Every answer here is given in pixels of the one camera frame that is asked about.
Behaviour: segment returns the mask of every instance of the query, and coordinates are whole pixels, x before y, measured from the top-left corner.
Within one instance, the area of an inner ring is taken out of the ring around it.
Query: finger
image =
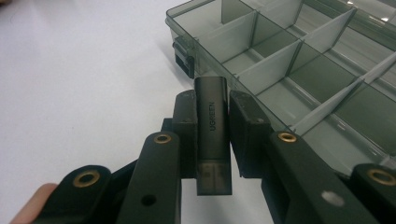
[[[45,184],[41,186],[29,202],[12,219],[11,223],[31,223],[40,213],[48,197],[56,189],[57,184]]]
[[[0,7],[8,5],[12,0],[0,0]]]

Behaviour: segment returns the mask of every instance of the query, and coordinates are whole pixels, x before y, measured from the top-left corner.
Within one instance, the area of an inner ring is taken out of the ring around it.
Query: brass grommet
[[[99,178],[100,174],[96,170],[84,171],[75,177],[75,179],[73,180],[73,185],[76,188],[86,188],[96,183]]]
[[[160,133],[154,138],[154,142],[158,144],[165,144],[172,140],[172,137],[166,133]]]
[[[297,137],[294,134],[291,133],[280,133],[277,135],[277,137],[287,143],[293,143],[297,141]]]
[[[390,173],[380,170],[380,169],[371,169],[367,171],[367,175],[370,176],[375,182],[380,183],[386,186],[396,186],[396,178]]]

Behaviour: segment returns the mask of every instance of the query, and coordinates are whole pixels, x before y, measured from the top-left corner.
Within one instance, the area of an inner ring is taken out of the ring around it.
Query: plastic organizer box
[[[334,170],[396,160],[396,28],[340,1],[196,0],[167,11],[177,63],[255,97]]]

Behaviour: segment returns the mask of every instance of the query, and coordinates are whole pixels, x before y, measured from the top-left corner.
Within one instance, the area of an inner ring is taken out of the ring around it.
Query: black plastic clip
[[[176,63],[186,73],[189,78],[194,78],[194,65],[195,60],[189,55],[188,45],[182,36],[175,39],[173,43],[175,49]]]

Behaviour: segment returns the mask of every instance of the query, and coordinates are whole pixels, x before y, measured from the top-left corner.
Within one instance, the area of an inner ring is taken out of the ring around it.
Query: white background
[[[165,12],[186,0],[14,0],[0,8],[0,223],[44,183],[138,158],[192,88],[174,63]],[[259,180],[197,197],[183,180],[182,223],[271,223]]]

